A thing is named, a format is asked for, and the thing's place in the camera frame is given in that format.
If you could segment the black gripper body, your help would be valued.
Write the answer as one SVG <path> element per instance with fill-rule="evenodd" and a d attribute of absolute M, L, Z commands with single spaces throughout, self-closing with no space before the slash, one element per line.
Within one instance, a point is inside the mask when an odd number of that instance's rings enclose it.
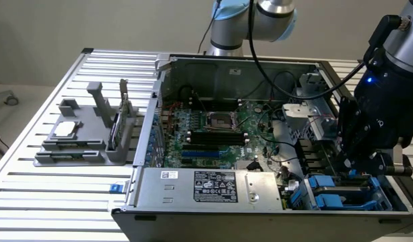
<path fill-rule="evenodd" d="M 378 50 L 354 90 L 358 108 L 370 126 L 362 144 L 390 149 L 413 138 L 413 73 L 398 67 Z"/>

